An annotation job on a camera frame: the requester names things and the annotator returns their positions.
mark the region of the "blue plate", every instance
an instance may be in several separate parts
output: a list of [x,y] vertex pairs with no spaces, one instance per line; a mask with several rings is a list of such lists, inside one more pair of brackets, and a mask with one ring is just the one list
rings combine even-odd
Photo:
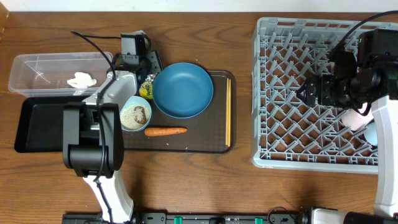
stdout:
[[154,101],[165,114],[191,118],[207,108],[213,82],[204,69],[192,63],[175,63],[161,71],[154,82]]

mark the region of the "small white bowl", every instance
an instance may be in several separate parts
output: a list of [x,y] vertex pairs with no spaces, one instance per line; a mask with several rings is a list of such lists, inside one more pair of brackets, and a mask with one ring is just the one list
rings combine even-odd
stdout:
[[133,105],[133,104],[144,105],[146,108],[148,108],[150,115],[149,115],[149,118],[147,118],[146,124],[144,124],[143,127],[139,128],[139,129],[131,130],[131,129],[125,128],[122,124],[122,129],[125,131],[141,131],[141,130],[143,130],[144,128],[146,128],[146,126],[148,126],[148,124],[150,122],[150,118],[152,117],[152,108],[150,107],[150,104],[144,98],[139,97],[139,96],[130,97],[130,99],[128,99],[127,102],[124,104],[122,110],[120,111],[119,116],[122,115],[123,110],[125,110],[126,108],[128,108],[130,105]]

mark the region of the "black tray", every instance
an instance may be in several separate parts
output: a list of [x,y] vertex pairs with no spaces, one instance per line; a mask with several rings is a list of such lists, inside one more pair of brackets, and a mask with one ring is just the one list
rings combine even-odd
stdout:
[[[143,131],[123,131],[124,147],[130,150],[173,152],[228,152],[235,144],[236,135],[236,80],[226,71],[209,70],[214,95],[205,111],[189,119],[172,118],[161,112],[153,101],[152,118],[148,127],[184,127],[188,131],[171,136],[147,137]],[[226,81],[231,80],[231,144],[225,144]]]
[[[236,125],[236,80],[229,72],[209,71],[214,84],[213,99],[207,109],[190,119],[163,114],[153,101],[150,126],[185,127],[186,133],[147,137],[143,131],[123,131],[128,150],[224,153],[234,146]],[[225,145],[226,79],[231,79],[231,146]],[[22,104],[14,148],[17,152],[61,152],[63,107],[87,96],[32,97]]]

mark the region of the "white wall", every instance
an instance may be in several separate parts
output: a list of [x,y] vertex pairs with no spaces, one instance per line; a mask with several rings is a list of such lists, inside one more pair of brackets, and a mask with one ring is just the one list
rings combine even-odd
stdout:
[[383,12],[398,0],[0,0],[10,11]]

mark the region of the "lattice basket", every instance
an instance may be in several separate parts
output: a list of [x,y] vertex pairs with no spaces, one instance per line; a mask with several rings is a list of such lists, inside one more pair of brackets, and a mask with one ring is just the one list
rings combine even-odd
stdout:
[[[313,108],[296,96],[304,80],[329,75],[326,54],[356,21],[261,18],[252,38],[252,162],[257,167],[377,173],[377,148],[341,122],[347,111]],[[397,24],[369,22],[346,40],[358,49],[365,31],[398,29]]]

